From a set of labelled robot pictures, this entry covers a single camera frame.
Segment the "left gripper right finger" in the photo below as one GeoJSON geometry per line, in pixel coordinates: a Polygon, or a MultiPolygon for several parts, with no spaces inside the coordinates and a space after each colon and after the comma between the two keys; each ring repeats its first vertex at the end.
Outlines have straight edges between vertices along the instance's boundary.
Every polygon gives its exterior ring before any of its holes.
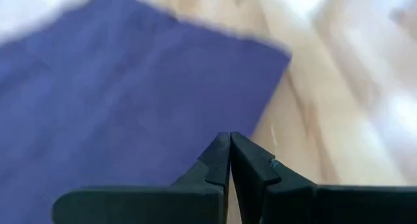
{"type": "Polygon", "coordinates": [[[319,185],[238,132],[231,169],[242,224],[417,224],[417,187],[319,185]]]}

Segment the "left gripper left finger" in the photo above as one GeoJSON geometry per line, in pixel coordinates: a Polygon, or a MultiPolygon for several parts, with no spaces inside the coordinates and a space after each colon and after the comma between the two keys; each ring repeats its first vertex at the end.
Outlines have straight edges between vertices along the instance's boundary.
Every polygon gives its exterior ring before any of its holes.
{"type": "Polygon", "coordinates": [[[53,204],[53,224],[225,224],[231,137],[219,133],[168,186],[76,189],[53,204]]]}

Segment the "purple towel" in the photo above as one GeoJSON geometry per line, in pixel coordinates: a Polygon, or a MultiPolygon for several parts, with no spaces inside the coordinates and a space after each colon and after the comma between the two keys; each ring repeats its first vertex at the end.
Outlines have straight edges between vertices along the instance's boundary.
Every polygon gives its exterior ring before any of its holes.
{"type": "Polygon", "coordinates": [[[86,186],[166,185],[251,134],[290,61],[136,0],[90,0],[0,46],[0,224],[86,186]]]}

